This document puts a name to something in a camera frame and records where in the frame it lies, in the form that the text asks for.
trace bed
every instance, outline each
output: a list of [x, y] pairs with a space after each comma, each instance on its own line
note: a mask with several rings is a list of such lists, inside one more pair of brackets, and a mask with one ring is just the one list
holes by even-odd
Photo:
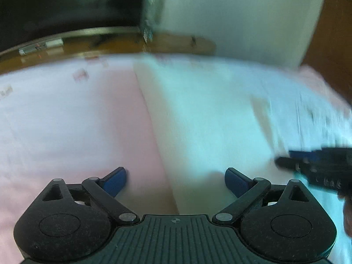
[[[309, 67], [295, 71], [191, 55], [103, 55], [0, 76], [0, 263], [22, 255], [16, 220], [53, 178], [116, 167], [118, 200], [139, 215], [212, 215], [235, 200], [234, 167], [275, 184], [299, 178], [273, 157], [352, 146], [351, 110]], [[330, 261], [352, 264], [343, 202], [310, 188], [337, 227]]]

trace pink bedsheet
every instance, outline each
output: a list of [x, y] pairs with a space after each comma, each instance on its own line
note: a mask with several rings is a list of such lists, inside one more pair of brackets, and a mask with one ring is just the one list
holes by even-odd
[[56, 177], [79, 183], [123, 166], [122, 203], [141, 216], [177, 214], [132, 63], [69, 63], [0, 77], [13, 90], [0, 101], [1, 264], [23, 260], [13, 227]]

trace human hand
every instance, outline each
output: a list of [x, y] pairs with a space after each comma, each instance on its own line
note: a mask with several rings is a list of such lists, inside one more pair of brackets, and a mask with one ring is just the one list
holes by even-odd
[[339, 199], [344, 199], [344, 229], [349, 237], [352, 237], [352, 197], [338, 194]]

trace black screen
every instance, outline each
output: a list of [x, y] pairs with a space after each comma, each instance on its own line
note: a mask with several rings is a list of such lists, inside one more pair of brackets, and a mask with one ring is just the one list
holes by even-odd
[[0, 52], [85, 28], [138, 26], [142, 0], [0, 0]]

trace metal screw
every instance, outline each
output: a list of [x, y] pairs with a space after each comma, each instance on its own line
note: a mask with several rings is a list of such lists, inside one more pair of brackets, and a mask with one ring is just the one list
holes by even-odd
[[119, 219], [126, 222], [131, 222], [135, 220], [137, 216], [134, 213], [125, 212], [119, 215]]
[[232, 219], [232, 215], [230, 213], [218, 213], [215, 218], [219, 221], [230, 221]]

